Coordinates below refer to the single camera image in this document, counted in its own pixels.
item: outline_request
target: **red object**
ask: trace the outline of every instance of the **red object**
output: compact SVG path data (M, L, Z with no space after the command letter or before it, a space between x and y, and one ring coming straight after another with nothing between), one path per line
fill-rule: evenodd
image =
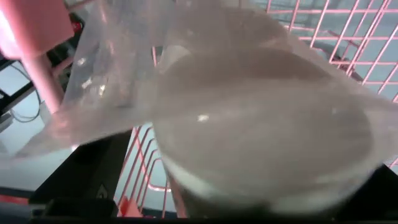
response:
M0 195L0 202L16 203L19 205L27 205L28 199L20 198L20 197L12 197L12 196L7 196L7 195Z
M80 32L83 29L83 24L81 22L72 22L73 31Z

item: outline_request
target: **pink wire rack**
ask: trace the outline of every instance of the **pink wire rack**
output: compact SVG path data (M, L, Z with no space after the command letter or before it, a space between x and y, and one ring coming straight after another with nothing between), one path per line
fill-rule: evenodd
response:
M82 1L76 5L70 6L69 10L76 10L83 7L86 3L92 2L92 0ZM358 8L361 3L361 0L350 1L353 2L353 5L349 9L330 9L331 0L317 0L317 3L322 2L323 5L319 7L319 9L302 9L305 1L296 0L289 1L289 9L278 9L281 1L266 1L265 9L268 14L271 16L280 16L282 15L285 19L283 21L283 25L286 29L295 33L297 31L304 31L306 35L299 35L300 40L304 40L309 42L309 46L313 47L316 50L320 50L325 52L325 49L316 47L317 42L329 41L333 43L333 50L331 52L326 52L328 54L327 60L336 65L337 68L345 71L345 73L354 78L355 80L361 82L362 85L366 86L376 86L376 93L383 94L384 91L389 86L396 86L396 92L392 97L392 101L398 101L398 79L394 81L394 74L398 69L398 58L395 58L393 61L387 62L382 61L382 56L386 52L387 48L391 45L393 41L398 40L398 36L396 36L398 30L398 22L395 24L395 27L391 30L390 35L375 35L376 29L379 27L382 18L386 14L394 14L398 13L398 9L391 8L392 0L383 0L378 8L375 8L376 2L375 0L369 1L369 4L366 9ZM322 24L325 21L325 16L330 14L344 14L347 16L347 19L344 23L344 26L340 32L335 32L328 29L322 29ZM298 21L299 17L303 15L316 15L319 17L318 21L314 26L303 26L300 21ZM361 18L359 20L359 24L355 28L352 35L348 34L348 27L350 26L350 22L353 20L354 16L360 15ZM374 16L374 19L370 23L370 26L366 28L366 32L364 35L358 36L361 28L364 27L364 21L368 15ZM381 50L379 51L377 57L374 60L362 61L361 57L364 55L365 50L367 49L370 41L381 41L384 42ZM344 51L341 55L337 55L337 52L340 48L343 48ZM354 54L349 55L349 48L354 48ZM157 52L156 48L152 48L152 54L154 56L154 63L157 63ZM67 67L72 62L72 59L68 59L66 62L61 63L56 68L48 68L48 65L43 66L44 62L40 66L32 65L28 66L26 69L29 73L41 73L41 75L32 76L36 83L46 83L45 81L49 79L49 77L56 76L60 71L62 71L65 67ZM359 66L370 66L367 72L358 73L356 70ZM374 81L371 79L373 71L376 67L393 67L392 70L387 74L386 78L383 80ZM37 85L37 88L43 89L46 85L40 86ZM56 93L55 99L53 99L54 103L52 103L51 108L52 112L57 110L57 106L60 104L60 99L62 99L62 95L59 94L58 90L52 90ZM120 182L119 185L122 188L122 194L116 198L118 201L118 205L120 208L119 216L123 217L142 217L142 210L145 207L147 196L149 192L162 192L163 193L163 201L162 203L162 218L165 216L166 211L166 202L169 199L169 185L167 180L164 185L155 185L152 184L151 177L154 174L154 168L156 166L161 166L160 156L157 153L157 149L155 149L155 139L151 136L152 128L139 126L133 128L132 130L132 144L127 152L127 156L125 158L123 164L123 171L121 175L127 176L127 181ZM390 167L395 166L398 163L398 159L395 159L389 164Z

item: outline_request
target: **transparent plastic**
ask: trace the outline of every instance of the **transparent plastic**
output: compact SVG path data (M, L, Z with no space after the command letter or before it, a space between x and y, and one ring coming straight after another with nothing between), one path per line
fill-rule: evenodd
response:
M17 158L152 122L195 195L308 213L349 197L397 147L396 105L249 1L98 1L72 74L62 109Z

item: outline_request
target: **pink metal rod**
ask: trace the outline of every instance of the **pink metal rod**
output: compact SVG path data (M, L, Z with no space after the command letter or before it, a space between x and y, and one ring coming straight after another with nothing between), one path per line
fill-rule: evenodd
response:
M333 65L349 65L351 63L351 61L332 61L330 62ZM397 62L376 62L376 65L395 65ZM356 61L354 63L355 65L373 65L374 62L359 62Z
M354 66L355 61L357 61L360 58L360 54L361 52L364 50L364 46L365 44L368 42L367 39L369 36L372 36L372 34L374 33L374 30L376 30L377 25L379 25L381 18L382 18L382 10L385 7L388 7L388 4L390 3L390 1L383 1L380 9L378 10L377 14L374 16L374 20L372 21L368 31L366 32L363 41L361 42L361 45L359 46L359 49L356 51L350 65L348 65L348 69L347 71L350 71L351 68Z
M145 135L144 135L144 141L145 141L146 136L148 135L149 129L150 129L150 128L147 129L147 131L146 131L146 133L145 133ZM133 142L133 143L131 144L131 147L133 147L133 145L135 145L137 142L138 142L138 141ZM131 180L131 177L132 177L132 173L133 173L133 171L134 171L134 168L136 167L136 163L137 163L137 160L138 160L138 155L139 155L139 151L140 151L140 150L141 150L141 145L139 145L138 148L137 148L136 157L134 158L134 162L132 163L132 166L131 166L129 175L128 175L128 177L127 177L126 184L125 184L124 187L123 187L123 191L122 191L122 194L121 194L120 198L123 198L124 195L126 194L126 190L127 190L127 187L128 187L128 185L129 185L129 183L130 183L130 180Z
M298 37L300 40L312 40L312 37ZM389 36L368 37L367 40L388 40ZM338 40L339 37L317 37L317 40ZM365 37L342 37L342 40L364 40ZM392 40L398 40L398 37L393 37Z
M294 7L292 20L291 20L291 22L289 24L289 32L292 31L292 27L294 26L294 20L296 20L297 10L299 9L299 5L300 5L300 0L297 0L296 1L296 6Z
M387 79L380 86L379 91L377 91L378 94L380 94L383 91L383 89L386 87L386 85L390 83L390 79L394 76L394 74L397 71L397 69L398 69L398 62L396 63L395 67L392 69L392 71L388 75Z
M344 36L344 34L345 34L345 32L346 32L346 30L347 30L347 28L348 28L349 22L350 22L351 19L353 18L354 10L357 8L358 4L359 4L359 0L356 0L356 1L355 1L355 4L354 4L354 6L353 6L353 10L352 10L351 13L349 14L349 16L348 16L348 18L347 18L347 21L346 21L346 24L344 25L344 28L343 28L343 30L341 31L341 35L340 35L340 37L339 37L338 40L337 40L337 43L336 43L336 45L335 45L335 48L333 49L333 51L332 51L332 53L331 53L331 55L330 55L329 63L330 63L331 61L333 61L333 58L334 58L334 56L335 56L335 54L336 54L336 51L337 51L337 49L338 49L338 46L340 45L340 42L341 42L341 40L343 39L343 36Z
M395 166L398 163L398 158L394 160L394 162L392 162L388 167L392 168L393 166Z
M137 139L136 139L136 138L134 138L134 139L135 139L135 141L131 143L130 148L134 147L134 145L137 144L137 141L136 141ZM125 196L125 194L126 194L126 190L127 190L127 187L128 187L128 185L129 185L129 183L130 183L130 180L131 180L131 177L132 177L132 173L133 173L134 168L135 168L135 166L136 166L137 160L138 160L138 153L136 154L136 157L134 158L134 162L132 163L132 166L131 166L129 175L128 175L128 177L127 177L126 184L125 184L124 187L123 187L123 191L122 191L122 194L121 194L120 198L123 198L123 197ZM119 201L118 207L120 207L121 203L122 203L122 200Z
M135 145L138 149L140 149L140 147L139 147L139 146L141 145L140 140L139 140L139 139L136 139L136 141L134 142L134 145ZM137 150L136 157L138 157L141 161L144 160L144 155L143 155L143 153L142 153L141 150ZM145 164L142 164L141 173L144 174L144 180L145 180L145 181L148 181L148 176L145 175L145 171L146 171L146 170L147 170L147 167L145 166ZM149 189L154 190L154 191L165 191L165 187L163 187L163 186L157 186L157 185L152 185L151 183L149 183Z
M139 170L138 170L138 173L137 173L137 178L136 178L136 181L134 181L134 185L133 185L133 187L132 187L132 192L131 192L131 197L130 198L132 198L133 196L134 196L134 194L136 193L136 187L137 187L137 184L138 184L138 179L140 178L140 176L141 176L141 172L144 172L144 177L145 177L145 171L143 170L143 168L144 168L144 166L145 166L145 157L146 157L146 155L147 155L147 153L148 153L148 149L149 149L149 146L150 146L150 144L152 143L152 141L153 141L153 139L151 139L150 141L149 141L149 143L148 143L148 145L147 145L147 147L146 147L146 149L145 149L145 152L144 152L144 156L143 156L143 158L141 159L141 164L140 164L140 166L139 166Z
M319 21L318 21L317 28L315 28L315 32L313 33L310 47L313 47L313 43L315 42L315 38L318 35L319 28L321 27L321 24L322 24L322 21L323 21L323 16L325 16L325 11L326 11L328 5L329 5L329 0L326 0L325 5L324 5L323 10L322 10L322 13L321 13L321 17L319 18Z
M267 13L270 11L270 9L271 9L271 1L272 0L268 0L268 4L267 4Z
M167 179L166 179L166 190L164 191L164 197L163 197L163 209L162 209L162 218L164 218L164 215L166 213L166 201L167 201Z
M159 161L159 160L160 160L160 158L157 158L157 159L155 159L154 162L152 163L152 166L150 167L150 171L149 171L149 180L150 180L150 177L152 176L152 171L154 171L155 163L156 163L157 161ZM142 212L142 209L143 209L143 207L144 207L145 198L146 198L146 196L147 196L147 191L148 191L148 185L146 185L145 190L144 190L144 195L142 196L142 204L141 204L141 207L140 207L140 209L139 209L140 212Z
M157 152L157 149L156 149L156 150L153 150L153 151L151 152L151 154L150 154L150 156L149 156L149 159L148 159L147 167L149 167L149 164L150 164L150 162L152 161L152 158L153 158L155 152ZM147 177L147 172L148 172L148 169L145 169L144 177ZM150 184L149 178L148 178L148 179L145 179L145 182L147 183L147 185L149 185L149 184ZM142 182L141 182L141 185L139 186L138 195L137 195L137 200L136 200L137 202L139 202L139 200L141 199L141 191L142 191L142 187L143 187L143 186L144 186L144 181L142 181Z
M58 77L64 69L66 69L73 62L73 57L68 57L52 69L52 76Z
M374 63L372 64L372 67L368 70L368 73L366 74L365 78L363 79L362 85L365 85L365 83L367 82L367 80L369 79L370 75L373 72L374 67L376 66L376 64L380 61L381 56L383 55L384 51L386 51L388 45L391 42L391 39L393 36L395 36L396 32L398 30L398 25L396 25L396 28L394 29L394 31L391 34L391 38L389 40L387 40L387 42L384 44L383 48L380 50L379 55L377 56L376 60L374 61Z
M383 6L381 6L380 9L387 9L387 8L388 8L388 5L391 3L391 0L387 0L387 2L384 1L384 3L386 3L386 6L385 6L384 8L383 8ZM377 14L375 15L374 21L376 21L376 24L375 24L374 27L370 27L370 28L368 29L368 32L369 32L369 31L371 32L370 35L369 35L370 37L372 37L372 36L374 35L374 32L376 31L376 29L377 29L379 23L381 22L381 19L382 19L383 15L384 15L383 12L380 14L380 16L379 16L378 18L377 18ZM359 59L362 57L362 54L363 54L363 52L365 51L366 47L368 46L368 43L369 43L369 39L368 39L368 40L366 40L366 39L363 40L363 42L361 43L360 48L358 48L359 55L358 55L358 57L356 58L356 60L359 60Z
M128 152L127 152L127 155L126 155L126 157L124 158L124 162L123 162L123 166L122 166L122 171L120 172L120 174L122 174L122 173L124 172L124 168L126 168L127 161L128 161L129 158L130 158L130 154L131 154L131 152L132 152L132 149L134 148L135 142L137 141L138 133L140 132L141 128L142 128L142 126L139 126L138 129L133 128L132 131L131 131L131 133L134 135L134 139L132 140L131 145L130 145L130 148L129 148Z
M63 90L51 74L51 63L47 56L22 58L21 61L50 113L57 112L63 99Z
M371 6L372 6L372 4L373 4L373 1L374 1L374 0L371 0L371 1L369 2L368 8L367 8L367 9L370 9L370 8L371 8ZM361 21L359 22L358 26L356 27L353 36L356 36L356 34L358 33L358 31L359 31L359 29L361 28L362 23L363 23L363 21L365 20L365 17L366 17L367 14L368 14L368 13L365 12L365 13L362 15ZM349 48L349 46L346 47L346 49L345 49L343 55L341 56L341 58L345 58L345 57L346 57L347 52L348 52L348 48Z
M307 31L314 31L315 32L315 29L314 28L309 28L309 27L295 27L295 26L293 26L292 27L292 29L298 29L298 30L307 30ZM333 32L333 31L330 31L330 30L319 30L318 31L319 33L324 33L324 34L330 34L330 35L332 35L332 36L334 36L335 37L335 39L337 40L339 37L340 37L340 35L338 35L338 34L336 34L335 32ZM325 38L327 38L327 40L333 40L334 38L331 38L331 37L316 37L315 38L315 40L313 39L313 37L298 37L300 40L313 40L313 41L315 41L315 40L324 40ZM358 44L356 44L355 42L353 42L352 40L349 40L349 39L345 39L345 38L343 38L343 40L346 40L346 41L348 41L348 44L351 44L351 45L353 45L353 46L355 46L355 47L359 47L359 45Z
M145 142L145 140L146 140L146 138L147 138L147 136L148 136L148 133L149 133L149 131L150 131L151 129L152 129L152 127L148 128L148 129L146 130L145 134L144 134L144 137L142 137L142 142L139 144L139 148L137 149L137 156L139 155L139 152L142 151L142 145L144 144L144 142ZM146 155L147 155L147 153L148 153L148 148L149 148L149 147L147 147L146 150L145 150L144 158L146 157ZM141 160L141 164L140 164L140 166L139 166L139 170L138 170L138 173L137 173L137 178L136 178L136 180L134 181L134 185L133 185L133 187L132 187L132 192L131 192L130 198L133 198L133 197L134 197L134 194L136 193L136 187L137 187L137 183L138 183L139 176L141 175L141 172L142 172L142 165L143 165L143 163L144 163L144 159Z
M389 81L389 82L386 82L386 81L367 81L366 82L366 85L383 85L383 84L386 84L386 85L398 85L398 82L397 81Z
M294 10L269 10L269 14L291 14ZM325 13L327 14L348 14L348 13L377 13L378 9L327 9ZM384 13L397 13L398 9L384 9ZM321 9L299 9L297 13L301 14L321 14Z
M152 58L154 59L155 66L157 65L156 48L152 47Z

